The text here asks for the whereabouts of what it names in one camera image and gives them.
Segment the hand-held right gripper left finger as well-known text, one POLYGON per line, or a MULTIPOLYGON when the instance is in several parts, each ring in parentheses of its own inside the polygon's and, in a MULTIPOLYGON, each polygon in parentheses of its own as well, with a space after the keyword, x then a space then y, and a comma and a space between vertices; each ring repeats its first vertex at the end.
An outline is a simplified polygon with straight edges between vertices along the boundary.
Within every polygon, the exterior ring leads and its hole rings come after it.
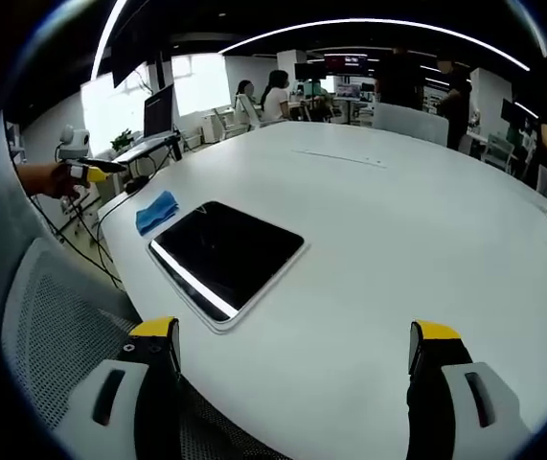
POLYGON ((178 319, 133 328, 73 390, 55 436, 74 459, 178 459, 178 319))

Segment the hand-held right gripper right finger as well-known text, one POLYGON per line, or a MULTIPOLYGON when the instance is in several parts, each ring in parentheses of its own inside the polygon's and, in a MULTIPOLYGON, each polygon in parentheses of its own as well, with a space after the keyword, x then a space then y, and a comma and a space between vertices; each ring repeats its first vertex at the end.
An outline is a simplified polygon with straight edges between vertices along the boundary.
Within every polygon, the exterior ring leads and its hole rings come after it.
POLYGON ((530 440, 516 394, 452 328, 411 323, 408 376, 408 459, 514 459, 530 440))

